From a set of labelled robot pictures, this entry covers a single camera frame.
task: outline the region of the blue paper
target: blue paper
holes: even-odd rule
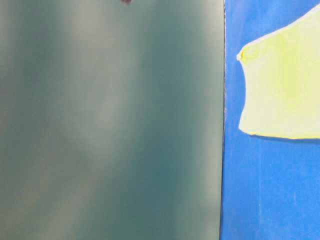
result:
[[[225,0],[222,240],[320,239],[320,140],[241,132],[245,78],[236,59],[245,44],[287,26],[319,3]]]

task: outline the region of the dark spot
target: dark spot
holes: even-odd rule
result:
[[[130,4],[132,2],[132,0],[121,0],[121,2],[123,2],[125,4]]]

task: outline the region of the dark green panel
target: dark green panel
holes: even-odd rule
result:
[[[0,0],[0,239],[218,239],[223,10]]]

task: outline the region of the pale yellow shape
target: pale yellow shape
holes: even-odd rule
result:
[[[239,129],[250,135],[320,138],[320,5],[245,45]]]

